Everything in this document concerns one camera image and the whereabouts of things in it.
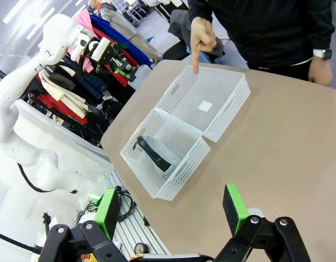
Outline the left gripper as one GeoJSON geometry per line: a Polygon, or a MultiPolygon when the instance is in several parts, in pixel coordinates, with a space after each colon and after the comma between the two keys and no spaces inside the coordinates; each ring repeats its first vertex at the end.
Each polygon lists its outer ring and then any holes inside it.
{"type": "Polygon", "coordinates": [[[121,47],[112,48],[109,44],[99,59],[95,72],[99,74],[109,74],[114,76],[119,82],[133,82],[136,79],[138,67],[132,65],[124,54],[121,47]]]}

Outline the person's right hand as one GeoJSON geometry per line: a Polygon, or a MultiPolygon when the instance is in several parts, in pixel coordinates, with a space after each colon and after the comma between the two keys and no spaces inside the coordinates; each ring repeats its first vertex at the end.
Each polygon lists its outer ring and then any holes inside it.
{"type": "Polygon", "coordinates": [[[217,44],[212,24],[201,17],[195,17],[191,23],[190,47],[193,73],[199,72],[200,52],[211,52],[217,44]]]}

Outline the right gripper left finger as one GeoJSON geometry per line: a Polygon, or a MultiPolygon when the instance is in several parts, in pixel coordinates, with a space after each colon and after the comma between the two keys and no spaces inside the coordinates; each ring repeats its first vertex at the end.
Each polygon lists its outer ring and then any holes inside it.
{"type": "Polygon", "coordinates": [[[42,247],[39,261],[80,261],[93,254],[97,261],[124,261],[124,255],[112,242],[120,211],[115,188],[103,195],[94,219],[69,228],[54,225],[42,247]]]}

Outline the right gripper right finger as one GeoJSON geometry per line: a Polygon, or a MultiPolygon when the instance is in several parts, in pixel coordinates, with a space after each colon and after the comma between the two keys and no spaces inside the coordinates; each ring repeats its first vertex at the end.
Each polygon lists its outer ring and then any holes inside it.
{"type": "Polygon", "coordinates": [[[293,219],[270,222],[250,214],[235,184],[225,185],[223,209],[232,238],[214,261],[246,261],[254,249],[263,250],[270,261],[311,261],[293,219]]]}

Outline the person's left hand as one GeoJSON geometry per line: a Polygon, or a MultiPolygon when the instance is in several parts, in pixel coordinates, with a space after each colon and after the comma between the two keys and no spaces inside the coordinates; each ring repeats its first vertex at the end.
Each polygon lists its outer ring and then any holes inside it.
{"type": "Polygon", "coordinates": [[[308,80],[309,82],[328,87],[333,80],[329,61],[314,56],[309,67],[308,80]]]}

